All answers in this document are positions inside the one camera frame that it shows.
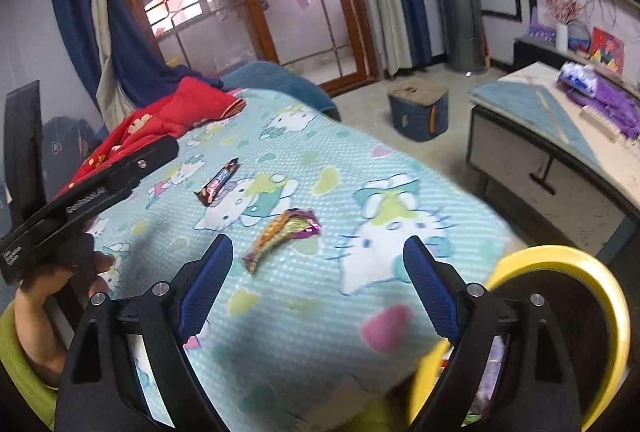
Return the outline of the left hand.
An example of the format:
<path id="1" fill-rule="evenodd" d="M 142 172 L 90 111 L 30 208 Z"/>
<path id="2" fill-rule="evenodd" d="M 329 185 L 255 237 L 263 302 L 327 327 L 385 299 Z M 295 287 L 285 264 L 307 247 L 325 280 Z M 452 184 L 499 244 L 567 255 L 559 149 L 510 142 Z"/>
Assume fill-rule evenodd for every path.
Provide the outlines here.
<path id="1" fill-rule="evenodd" d="M 26 362 L 35 375 L 57 388 L 66 362 L 66 348 L 46 311 L 50 296 L 75 275 L 77 264 L 43 264 L 26 276 L 14 295 L 14 328 Z"/>

